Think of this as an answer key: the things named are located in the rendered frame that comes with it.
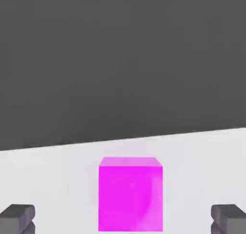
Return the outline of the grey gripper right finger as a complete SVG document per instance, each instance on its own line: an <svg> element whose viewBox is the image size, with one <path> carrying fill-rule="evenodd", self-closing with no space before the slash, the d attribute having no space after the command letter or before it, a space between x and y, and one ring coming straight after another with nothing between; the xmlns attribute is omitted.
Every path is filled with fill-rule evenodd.
<svg viewBox="0 0 246 234"><path fill-rule="evenodd" d="M211 234L246 234L246 213L235 204L212 205Z"/></svg>

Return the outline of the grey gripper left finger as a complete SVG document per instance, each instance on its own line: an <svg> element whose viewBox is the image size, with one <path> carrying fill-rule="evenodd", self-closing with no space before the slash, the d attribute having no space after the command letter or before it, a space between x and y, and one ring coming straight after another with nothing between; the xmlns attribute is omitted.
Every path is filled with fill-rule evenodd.
<svg viewBox="0 0 246 234"><path fill-rule="evenodd" d="M0 234L35 234L35 206L11 204L0 213Z"/></svg>

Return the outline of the small magenta cube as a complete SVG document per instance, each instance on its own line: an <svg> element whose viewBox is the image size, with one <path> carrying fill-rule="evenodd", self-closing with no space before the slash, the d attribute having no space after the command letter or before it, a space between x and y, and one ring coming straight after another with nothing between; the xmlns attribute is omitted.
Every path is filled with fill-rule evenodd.
<svg viewBox="0 0 246 234"><path fill-rule="evenodd" d="M163 166L155 157L102 159L98 167L98 230L163 230Z"/></svg>

